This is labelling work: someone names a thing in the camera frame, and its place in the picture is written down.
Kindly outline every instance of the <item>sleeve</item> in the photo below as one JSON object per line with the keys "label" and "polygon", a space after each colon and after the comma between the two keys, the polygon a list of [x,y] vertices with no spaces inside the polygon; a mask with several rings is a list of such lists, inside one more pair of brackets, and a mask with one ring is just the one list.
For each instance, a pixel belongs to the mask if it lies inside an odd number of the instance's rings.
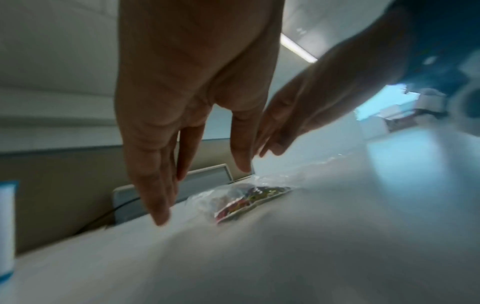
{"label": "sleeve", "polygon": [[414,45],[407,72],[399,83],[453,94],[468,81],[458,66],[480,48],[480,1],[396,0],[412,19]]}

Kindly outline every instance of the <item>black cable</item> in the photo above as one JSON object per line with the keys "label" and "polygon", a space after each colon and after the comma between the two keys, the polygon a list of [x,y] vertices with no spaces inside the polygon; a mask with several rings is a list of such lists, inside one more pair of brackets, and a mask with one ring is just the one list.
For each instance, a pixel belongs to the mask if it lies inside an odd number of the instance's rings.
{"label": "black cable", "polygon": [[93,221],[89,222],[88,224],[86,224],[85,226],[83,226],[82,228],[80,228],[77,232],[75,232],[74,235],[79,235],[79,234],[81,234],[81,233],[84,233],[85,231],[87,231],[87,229],[88,229],[88,227],[89,227],[90,225],[92,225],[92,224],[98,222],[99,220],[107,217],[108,215],[110,215],[110,214],[114,213],[115,211],[119,210],[120,208],[125,207],[125,206],[127,206],[128,204],[131,204],[131,203],[136,202],[136,201],[138,201],[138,200],[140,200],[139,197],[134,198],[134,199],[131,199],[131,200],[126,201],[125,203],[121,204],[120,206],[117,206],[117,207],[113,208],[113,209],[110,210],[109,212],[106,212],[106,213],[102,214],[101,216],[97,217],[97,218],[94,219]]}

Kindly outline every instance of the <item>white table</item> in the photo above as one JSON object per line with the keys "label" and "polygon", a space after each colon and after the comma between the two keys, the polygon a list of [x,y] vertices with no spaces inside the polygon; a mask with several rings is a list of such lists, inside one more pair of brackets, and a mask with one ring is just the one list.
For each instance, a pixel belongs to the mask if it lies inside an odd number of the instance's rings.
{"label": "white table", "polygon": [[303,173],[227,225],[179,206],[22,256],[0,303],[479,302],[479,139],[407,130]]}

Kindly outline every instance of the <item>fluorescent light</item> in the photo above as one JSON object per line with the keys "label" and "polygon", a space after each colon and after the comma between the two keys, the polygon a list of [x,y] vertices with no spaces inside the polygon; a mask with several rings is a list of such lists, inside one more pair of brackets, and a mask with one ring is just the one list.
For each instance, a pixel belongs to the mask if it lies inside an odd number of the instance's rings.
{"label": "fluorescent light", "polygon": [[302,49],[301,46],[293,42],[290,38],[285,36],[283,33],[280,35],[280,43],[290,51],[302,57],[307,62],[314,63],[317,61],[317,59],[314,56],[312,56],[312,54]]}

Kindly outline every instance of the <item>plastic bag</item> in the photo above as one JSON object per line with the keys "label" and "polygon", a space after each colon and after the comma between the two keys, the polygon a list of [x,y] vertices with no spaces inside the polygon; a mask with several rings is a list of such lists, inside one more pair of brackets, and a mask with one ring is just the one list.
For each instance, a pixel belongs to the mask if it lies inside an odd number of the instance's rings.
{"label": "plastic bag", "polygon": [[192,195],[187,204],[193,204],[217,223],[238,219],[257,206],[292,191],[291,185],[286,186],[292,178],[287,175],[252,176],[244,182]]}

